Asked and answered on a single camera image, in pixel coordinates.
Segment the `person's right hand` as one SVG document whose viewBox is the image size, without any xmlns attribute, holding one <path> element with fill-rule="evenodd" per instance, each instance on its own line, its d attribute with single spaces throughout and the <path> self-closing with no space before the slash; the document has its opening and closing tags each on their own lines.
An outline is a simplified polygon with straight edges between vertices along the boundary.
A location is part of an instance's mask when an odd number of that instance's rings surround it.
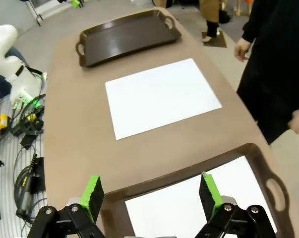
<svg viewBox="0 0 299 238">
<path fill-rule="evenodd" d="M 249 51 L 251 46 L 251 43 L 246 41 L 243 38 L 240 38 L 234 49 L 234 56 L 237 60 L 243 62 L 244 60 L 247 60 L 248 58 L 245 56 L 245 54 Z"/>
</svg>

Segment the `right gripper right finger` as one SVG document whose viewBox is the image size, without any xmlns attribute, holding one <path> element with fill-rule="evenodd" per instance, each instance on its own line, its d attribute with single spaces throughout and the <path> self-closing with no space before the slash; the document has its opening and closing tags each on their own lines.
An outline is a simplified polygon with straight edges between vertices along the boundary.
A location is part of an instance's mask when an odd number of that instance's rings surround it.
<svg viewBox="0 0 299 238">
<path fill-rule="evenodd" d="M 238 205 L 224 202 L 210 174 L 201 174 L 199 196 L 207 223 L 197 233 L 197 238 L 275 238 L 265 209 L 251 205 L 243 210 Z"/>
</svg>

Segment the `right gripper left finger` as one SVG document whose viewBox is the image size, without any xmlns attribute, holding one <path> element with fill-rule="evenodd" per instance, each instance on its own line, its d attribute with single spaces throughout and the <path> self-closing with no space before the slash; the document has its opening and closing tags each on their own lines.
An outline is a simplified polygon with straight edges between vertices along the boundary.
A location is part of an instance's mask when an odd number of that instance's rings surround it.
<svg viewBox="0 0 299 238">
<path fill-rule="evenodd" d="M 28 233 L 29 238 L 103 238 L 96 225 L 104 199 L 100 176 L 91 176 L 79 203 L 61 210 L 53 206 L 42 207 Z"/>
</svg>

